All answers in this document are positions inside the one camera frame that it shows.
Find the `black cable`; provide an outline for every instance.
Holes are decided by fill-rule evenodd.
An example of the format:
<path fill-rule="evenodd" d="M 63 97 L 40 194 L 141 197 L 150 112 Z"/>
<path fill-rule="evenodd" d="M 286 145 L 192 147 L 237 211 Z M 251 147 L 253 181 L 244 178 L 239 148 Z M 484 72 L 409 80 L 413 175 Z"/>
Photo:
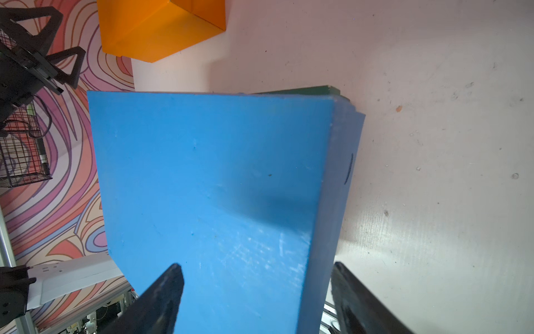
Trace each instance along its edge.
<path fill-rule="evenodd" d="M 98 319 L 95 318 L 95 320 L 102 320 L 102 319 L 106 316 L 106 314 L 107 314 L 107 309 L 108 309 L 108 308 L 109 308 L 109 306 L 106 304 L 106 311 L 104 312 L 104 315 L 101 316 L 101 317 L 98 318 Z"/>
<path fill-rule="evenodd" d="M 46 127 L 46 130 L 44 131 L 44 133 L 41 136 L 39 136 L 39 137 L 33 136 L 31 131 L 29 133 L 29 136 L 31 138 L 33 138 L 33 139 L 41 139 L 44 136 L 46 136 L 46 134 L 48 133 L 48 131 L 50 131 L 50 128 L 52 127 L 52 115 L 50 114 L 50 111 L 48 110 L 48 107 L 46 106 L 46 103 L 43 101 L 43 99 L 41 99 L 39 97 L 39 95 L 36 95 L 35 97 L 38 98 L 39 101 L 41 101 L 41 104 L 43 105 L 43 110 L 46 113 L 46 115 L 48 116 L 48 126 Z"/>
<path fill-rule="evenodd" d="M 47 108 L 46 104 L 44 103 L 43 99 L 41 99 L 38 95 L 35 95 L 35 97 L 38 98 L 39 101 L 41 101 L 41 104 L 43 105 L 43 110 L 46 113 L 46 115 L 48 116 L 48 126 L 46 127 L 45 132 L 41 136 L 34 136 L 32 134 L 32 132 L 34 132 L 35 130 L 32 128 L 32 125 L 29 122 L 21 121 L 21 120 L 7 120 L 7 121 L 4 121 L 4 124 L 22 123 L 22 124 L 26 125 L 26 127 L 28 127 L 28 130 L 8 130 L 7 131 L 8 133 L 10 133 L 10 134 L 27 133 L 28 136 L 30 136 L 33 139 L 41 139 L 44 136 L 46 136 L 46 134 L 50 131 L 50 128 L 52 127 L 52 115 L 50 114 L 50 111 L 48 110 L 48 108 Z"/>

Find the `white table surface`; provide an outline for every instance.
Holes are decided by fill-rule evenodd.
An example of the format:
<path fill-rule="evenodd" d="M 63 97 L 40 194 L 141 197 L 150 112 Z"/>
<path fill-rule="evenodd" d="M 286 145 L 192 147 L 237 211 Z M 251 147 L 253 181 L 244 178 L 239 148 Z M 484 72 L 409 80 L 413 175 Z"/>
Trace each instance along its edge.
<path fill-rule="evenodd" d="M 416 333 L 533 332 L 534 1 L 230 0 L 227 20 L 134 61 L 136 90 L 338 87 L 367 118 L 336 259 Z"/>

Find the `blue box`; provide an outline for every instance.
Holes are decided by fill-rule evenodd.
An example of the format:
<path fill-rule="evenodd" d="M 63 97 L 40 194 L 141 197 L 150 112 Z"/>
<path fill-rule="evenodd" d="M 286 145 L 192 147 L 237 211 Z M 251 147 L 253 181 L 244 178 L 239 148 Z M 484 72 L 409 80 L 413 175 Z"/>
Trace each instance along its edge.
<path fill-rule="evenodd" d="M 364 115 L 338 96 L 88 92 L 109 254 L 182 266 L 177 333 L 316 333 Z"/>

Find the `orange box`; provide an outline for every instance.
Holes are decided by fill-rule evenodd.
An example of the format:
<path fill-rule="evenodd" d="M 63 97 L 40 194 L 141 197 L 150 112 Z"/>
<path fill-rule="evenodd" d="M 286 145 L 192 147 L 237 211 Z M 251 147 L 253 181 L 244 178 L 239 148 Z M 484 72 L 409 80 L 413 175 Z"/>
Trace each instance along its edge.
<path fill-rule="evenodd" d="M 224 0 L 97 0 L 102 50 L 153 63 L 226 30 Z"/>

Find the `swirly mural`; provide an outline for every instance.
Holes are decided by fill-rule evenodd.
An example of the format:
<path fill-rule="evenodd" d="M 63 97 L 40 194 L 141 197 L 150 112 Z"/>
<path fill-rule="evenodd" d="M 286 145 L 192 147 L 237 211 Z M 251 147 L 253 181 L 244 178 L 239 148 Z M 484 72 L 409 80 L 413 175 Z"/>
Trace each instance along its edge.
<path fill-rule="evenodd" d="M 105 251 L 87 91 L 133 90 L 131 61 L 102 52 L 95 0 L 0 0 L 0 6 L 54 6 L 64 18 L 50 53 L 77 45 L 87 51 L 77 89 L 62 86 L 65 91 L 60 96 L 46 89 L 38 93 L 53 118 L 52 128 L 44 138 L 53 179 L 0 192 L 17 263 L 33 266 Z M 46 18 L 22 22 L 32 34 L 45 24 Z M 58 66 L 68 73 L 73 62 L 74 59 L 65 59 Z M 37 104 L 36 108 L 41 125 L 45 126 L 46 115 Z M 39 329 L 44 329 L 58 316 L 123 280 L 111 279 L 58 298 L 32 310 L 32 318 Z M 0 330 L 13 332 L 14 322 Z"/>

